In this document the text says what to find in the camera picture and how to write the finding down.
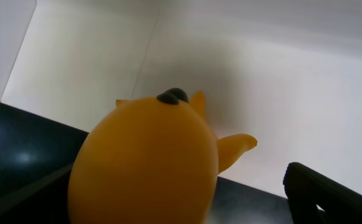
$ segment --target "toy's body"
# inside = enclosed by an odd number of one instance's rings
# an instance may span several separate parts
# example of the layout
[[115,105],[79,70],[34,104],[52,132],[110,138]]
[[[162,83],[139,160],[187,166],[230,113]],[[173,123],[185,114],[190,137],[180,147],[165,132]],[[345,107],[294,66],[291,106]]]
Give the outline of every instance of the toy's body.
[[118,101],[89,134],[69,182],[73,224],[204,221],[217,174],[257,141],[217,139],[204,120],[202,93],[188,104],[180,91]]

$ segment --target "toy's arm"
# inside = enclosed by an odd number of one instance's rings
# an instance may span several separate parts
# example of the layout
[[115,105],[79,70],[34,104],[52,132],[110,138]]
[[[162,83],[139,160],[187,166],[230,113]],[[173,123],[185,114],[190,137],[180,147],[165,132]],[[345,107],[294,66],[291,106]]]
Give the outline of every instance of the toy's arm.
[[228,169],[244,152],[254,148],[256,145],[257,140],[248,134],[235,134],[218,139],[218,174]]

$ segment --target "orange balloon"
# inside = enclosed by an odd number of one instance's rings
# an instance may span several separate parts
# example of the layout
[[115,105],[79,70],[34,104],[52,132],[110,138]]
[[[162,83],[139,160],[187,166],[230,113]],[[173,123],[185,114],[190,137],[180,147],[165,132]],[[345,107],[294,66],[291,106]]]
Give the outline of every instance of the orange balloon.
[[173,88],[116,105],[75,160],[71,223],[203,223],[218,173],[255,147],[255,138],[218,139],[204,120],[201,91],[189,103]]

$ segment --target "white panel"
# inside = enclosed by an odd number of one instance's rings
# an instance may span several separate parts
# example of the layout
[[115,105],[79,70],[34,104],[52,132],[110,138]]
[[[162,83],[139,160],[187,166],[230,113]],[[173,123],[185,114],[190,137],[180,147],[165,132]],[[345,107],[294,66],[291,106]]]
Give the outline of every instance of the white panel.
[[285,196],[297,161],[362,194],[362,1],[168,1],[133,97],[175,86],[258,139],[221,176]]
[[0,0],[0,100],[36,0]]
[[90,131],[131,97],[161,1],[39,1],[2,102]]

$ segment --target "white surface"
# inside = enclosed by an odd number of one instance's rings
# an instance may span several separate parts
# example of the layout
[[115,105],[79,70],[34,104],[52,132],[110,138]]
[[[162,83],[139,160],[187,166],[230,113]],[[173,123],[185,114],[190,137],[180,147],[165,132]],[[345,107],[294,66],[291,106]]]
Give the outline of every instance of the white surface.
[[36,0],[0,0],[0,100]]
[[157,1],[134,13],[137,2],[38,5],[2,101],[89,131],[116,98],[202,89],[220,136],[259,141],[223,177],[284,196],[298,161],[362,194],[362,1]]

